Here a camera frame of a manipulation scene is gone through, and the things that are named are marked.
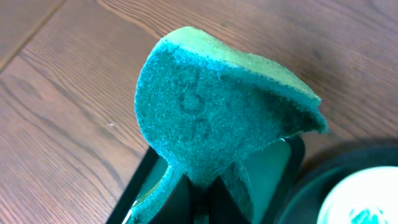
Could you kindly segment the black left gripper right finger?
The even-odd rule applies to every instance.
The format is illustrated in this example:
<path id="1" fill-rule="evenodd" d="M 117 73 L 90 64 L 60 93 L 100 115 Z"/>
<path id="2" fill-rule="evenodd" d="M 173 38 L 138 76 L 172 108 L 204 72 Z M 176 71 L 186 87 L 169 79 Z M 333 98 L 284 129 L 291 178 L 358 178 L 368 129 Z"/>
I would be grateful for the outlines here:
<path id="1" fill-rule="evenodd" d="M 233 200 L 221 177 L 206 193 L 209 224 L 250 224 Z"/>

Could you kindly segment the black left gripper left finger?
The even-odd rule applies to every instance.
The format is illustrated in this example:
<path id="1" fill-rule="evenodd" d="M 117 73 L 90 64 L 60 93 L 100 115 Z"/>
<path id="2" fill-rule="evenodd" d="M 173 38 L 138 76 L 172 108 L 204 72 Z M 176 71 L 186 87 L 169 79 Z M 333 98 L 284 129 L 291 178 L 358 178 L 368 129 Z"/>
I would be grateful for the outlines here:
<path id="1" fill-rule="evenodd" d="M 193 186 L 183 174 L 168 199 L 149 224 L 192 224 L 194 221 Z"/>

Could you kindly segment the black rectangular water tray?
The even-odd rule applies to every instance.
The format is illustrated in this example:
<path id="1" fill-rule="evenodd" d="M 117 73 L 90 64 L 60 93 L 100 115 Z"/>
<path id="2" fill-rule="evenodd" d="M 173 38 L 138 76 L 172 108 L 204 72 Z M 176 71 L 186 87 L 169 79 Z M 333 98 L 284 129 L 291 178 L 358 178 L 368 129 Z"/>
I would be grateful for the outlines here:
<path id="1" fill-rule="evenodd" d="M 252 184 L 253 224 L 274 222 L 304 155 L 304 142 L 297 136 L 281 139 L 243 162 Z M 152 190 L 166 169 L 166 161 L 150 147 L 106 223 L 127 223 L 131 219 L 131 207 Z"/>

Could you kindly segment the green scrubbing sponge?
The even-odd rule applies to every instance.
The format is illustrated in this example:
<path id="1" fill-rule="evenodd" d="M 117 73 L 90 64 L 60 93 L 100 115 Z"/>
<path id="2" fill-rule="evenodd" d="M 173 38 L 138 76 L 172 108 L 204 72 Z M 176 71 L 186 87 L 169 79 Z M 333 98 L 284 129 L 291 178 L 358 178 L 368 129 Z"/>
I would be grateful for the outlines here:
<path id="1" fill-rule="evenodd" d="M 167 169 L 132 206 L 129 223 L 149 223 L 183 175 L 199 193 L 220 177 L 253 221 L 245 159 L 281 139 L 328 128 L 320 97 L 289 69 L 190 26 L 156 43 L 134 102 L 141 133 Z"/>

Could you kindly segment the white plate with green stain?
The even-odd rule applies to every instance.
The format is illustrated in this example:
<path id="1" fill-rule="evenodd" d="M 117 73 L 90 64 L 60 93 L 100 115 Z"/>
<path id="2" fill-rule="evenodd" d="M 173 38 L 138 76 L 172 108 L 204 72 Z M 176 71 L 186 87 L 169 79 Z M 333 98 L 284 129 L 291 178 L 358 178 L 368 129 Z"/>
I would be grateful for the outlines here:
<path id="1" fill-rule="evenodd" d="M 397 224 L 397 167 L 371 167 L 339 181 L 324 199 L 317 224 Z"/>

